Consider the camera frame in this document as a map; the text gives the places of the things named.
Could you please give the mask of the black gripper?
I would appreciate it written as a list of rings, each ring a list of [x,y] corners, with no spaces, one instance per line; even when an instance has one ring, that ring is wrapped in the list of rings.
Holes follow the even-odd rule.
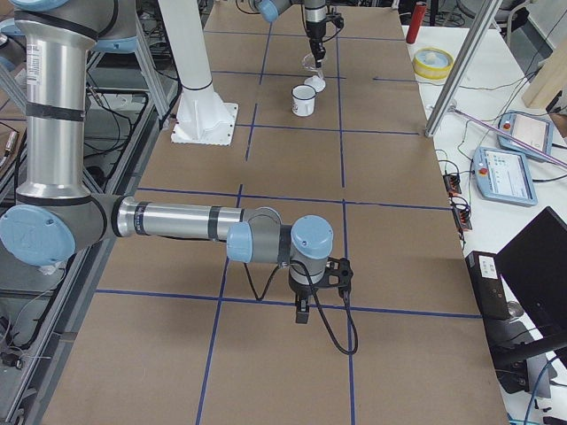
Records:
[[[309,285],[293,282],[291,284],[291,289],[295,293],[295,322],[297,324],[308,324],[309,298],[312,295],[311,288]]]
[[[307,22],[307,37],[309,39],[312,54],[315,60],[315,67],[321,68],[322,61],[324,60],[324,46],[322,44],[323,37],[326,35],[326,22],[322,21],[308,21]]]

